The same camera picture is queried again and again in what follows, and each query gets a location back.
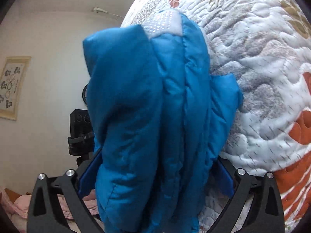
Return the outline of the framed wall scroll picture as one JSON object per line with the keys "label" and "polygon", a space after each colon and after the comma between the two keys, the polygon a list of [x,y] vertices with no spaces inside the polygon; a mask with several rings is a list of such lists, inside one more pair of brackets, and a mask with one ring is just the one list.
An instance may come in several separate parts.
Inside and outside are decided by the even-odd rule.
{"label": "framed wall scroll picture", "polygon": [[17,120],[19,95],[30,56],[7,57],[1,72],[1,118]]}

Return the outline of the blue quilted puffer jacket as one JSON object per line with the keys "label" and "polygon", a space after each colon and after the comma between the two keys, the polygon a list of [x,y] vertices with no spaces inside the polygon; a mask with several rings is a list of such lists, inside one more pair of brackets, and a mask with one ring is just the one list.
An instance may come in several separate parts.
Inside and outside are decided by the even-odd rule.
{"label": "blue quilted puffer jacket", "polygon": [[97,153],[79,193],[94,189],[105,232],[198,232],[212,164],[243,95],[210,73],[201,28],[178,10],[83,41]]}

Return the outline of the pink bedding pile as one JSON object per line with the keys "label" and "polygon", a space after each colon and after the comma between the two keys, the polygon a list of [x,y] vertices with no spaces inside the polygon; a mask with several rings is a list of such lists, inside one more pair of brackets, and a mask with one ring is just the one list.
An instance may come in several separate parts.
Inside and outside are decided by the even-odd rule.
{"label": "pink bedding pile", "polygon": [[8,220],[1,232],[103,232],[95,191],[81,200],[67,193],[69,199],[47,183],[37,186],[33,195],[19,195],[1,187],[1,219]]}

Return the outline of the floral quilted bedspread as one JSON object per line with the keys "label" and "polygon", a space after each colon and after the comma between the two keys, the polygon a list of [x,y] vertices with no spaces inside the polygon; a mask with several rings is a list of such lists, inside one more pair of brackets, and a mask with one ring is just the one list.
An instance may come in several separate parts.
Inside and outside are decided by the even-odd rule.
{"label": "floral quilted bedspread", "polygon": [[175,8],[203,28],[215,75],[244,95],[221,153],[236,168],[273,173],[285,232],[310,232],[310,20],[298,0],[135,0],[122,26]]}

